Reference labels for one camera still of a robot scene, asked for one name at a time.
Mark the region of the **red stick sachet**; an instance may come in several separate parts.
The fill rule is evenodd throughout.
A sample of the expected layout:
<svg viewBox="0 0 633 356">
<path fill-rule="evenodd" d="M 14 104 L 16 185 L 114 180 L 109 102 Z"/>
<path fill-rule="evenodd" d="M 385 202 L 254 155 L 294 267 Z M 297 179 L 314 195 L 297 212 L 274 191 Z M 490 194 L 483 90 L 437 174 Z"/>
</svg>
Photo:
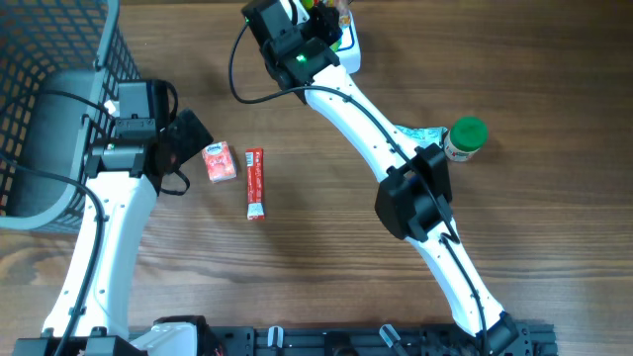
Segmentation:
<svg viewBox="0 0 633 356">
<path fill-rule="evenodd" d="M 245 152 L 247 175 L 247 218 L 250 221 L 264 220 L 263 207 L 263 149 L 249 148 Z"/>
</svg>

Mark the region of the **light teal tissue packet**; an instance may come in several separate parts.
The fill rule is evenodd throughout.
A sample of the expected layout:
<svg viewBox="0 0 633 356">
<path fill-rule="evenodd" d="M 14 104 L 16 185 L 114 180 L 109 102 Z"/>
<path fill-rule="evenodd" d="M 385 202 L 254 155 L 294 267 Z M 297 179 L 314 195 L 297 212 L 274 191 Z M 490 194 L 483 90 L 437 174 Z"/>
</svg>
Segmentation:
<svg viewBox="0 0 633 356">
<path fill-rule="evenodd" d="M 397 129 L 415 141 L 422 148 L 427 148 L 433 144 L 442 148 L 443 139 L 448 134 L 448 130 L 444 127 L 408 128 L 404 126 L 397 126 Z"/>
</svg>

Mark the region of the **green-lid seasoning jar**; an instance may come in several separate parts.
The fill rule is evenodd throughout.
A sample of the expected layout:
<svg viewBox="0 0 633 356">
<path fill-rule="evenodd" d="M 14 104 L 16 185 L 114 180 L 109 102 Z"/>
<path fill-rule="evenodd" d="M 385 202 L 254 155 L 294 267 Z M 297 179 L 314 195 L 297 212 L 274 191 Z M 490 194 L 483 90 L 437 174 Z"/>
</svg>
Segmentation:
<svg viewBox="0 0 633 356">
<path fill-rule="evenodd" d="M 459 119 L 444 138 L 444 153 L 455 162 L 470 160 L 487 142 L 487 125 L 477 117 Z"/>
</svg>

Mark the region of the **green clear snack bag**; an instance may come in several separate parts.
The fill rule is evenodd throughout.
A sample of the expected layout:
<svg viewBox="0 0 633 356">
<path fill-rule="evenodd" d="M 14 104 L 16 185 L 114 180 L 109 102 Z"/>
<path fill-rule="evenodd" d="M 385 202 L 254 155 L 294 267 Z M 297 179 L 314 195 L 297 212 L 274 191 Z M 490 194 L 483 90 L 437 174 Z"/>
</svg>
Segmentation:
<svg viewBox="0 0 633 356">
<path fill-rule="evenodd" d="M 344 0 L 302 0 L 310 16 L 306 33 L 324 41 L 337 52 L 343 44 L 343 34 L 351 26 L 351 12 Z"/>
</svg>

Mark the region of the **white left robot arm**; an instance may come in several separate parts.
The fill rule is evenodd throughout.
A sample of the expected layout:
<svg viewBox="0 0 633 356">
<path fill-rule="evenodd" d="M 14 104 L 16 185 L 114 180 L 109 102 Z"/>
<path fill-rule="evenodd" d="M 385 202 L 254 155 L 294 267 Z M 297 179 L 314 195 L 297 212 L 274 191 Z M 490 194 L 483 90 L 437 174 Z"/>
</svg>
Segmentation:
<svg viewBox="0 0 633 356">
<path fill-rule="evenodd" d="M 130 341 L 128 304 L 139 243 L 167 175 L 213 138 L 190 110 L 179 110 L 164 80 L 124 81 L 114 134 L 85 157 L 85 182 L 51 174 L 83 192 L 81 228 L 62 291 L 39 337 L 17 339 L 17 355 L 147 355 Z"/>
</svg>

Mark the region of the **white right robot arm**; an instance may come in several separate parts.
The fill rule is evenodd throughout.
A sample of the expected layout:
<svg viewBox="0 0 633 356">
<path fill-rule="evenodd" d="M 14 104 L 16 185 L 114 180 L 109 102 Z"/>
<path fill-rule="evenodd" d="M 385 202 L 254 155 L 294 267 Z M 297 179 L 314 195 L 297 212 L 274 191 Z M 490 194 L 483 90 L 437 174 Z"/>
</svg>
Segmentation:
<svg viewBox="0 0 633 356">
<path fill-rule="evenodd" d="M 380 222 L 421 256 L 456 325 L 480 354 L 502 354 L 519 332 L 462 244 L 446 156 L 437 144 L 422 147 L 402 133 L 353 81 L 361 49 L 347 2 L 252 0 L 241 14 L 279 93 L 323 115 L 368 164 L 379 184 Z"/>
</svg>

